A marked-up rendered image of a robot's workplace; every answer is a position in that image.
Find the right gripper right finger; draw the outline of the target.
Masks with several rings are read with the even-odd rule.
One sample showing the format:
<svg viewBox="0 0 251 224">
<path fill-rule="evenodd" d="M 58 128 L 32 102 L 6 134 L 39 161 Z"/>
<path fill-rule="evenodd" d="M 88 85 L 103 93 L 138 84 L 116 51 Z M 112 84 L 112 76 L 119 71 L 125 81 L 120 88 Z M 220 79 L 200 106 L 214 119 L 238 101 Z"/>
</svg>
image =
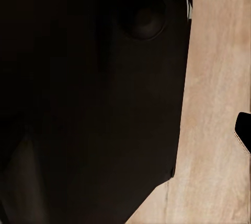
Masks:
<svg viewBox="0 0 251 224">
<path fill-rule="evenodd" d="M 235 131 L 251 153 L 251 114 L 244 112 L 238 114 Z"/>
</svg>

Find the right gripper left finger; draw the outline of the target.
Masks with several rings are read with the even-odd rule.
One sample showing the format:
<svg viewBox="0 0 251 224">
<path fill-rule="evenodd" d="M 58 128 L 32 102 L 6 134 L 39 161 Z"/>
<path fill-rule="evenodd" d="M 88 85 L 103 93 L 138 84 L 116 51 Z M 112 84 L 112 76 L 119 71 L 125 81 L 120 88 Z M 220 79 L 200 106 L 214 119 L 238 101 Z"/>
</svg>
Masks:
<svg viewBox="0 0 251 224">
<path fill-rule="evenodd" d="M 0 174 L 26 131 L 25 118 L 21 112 L 0 118 Z"/>
</svg>

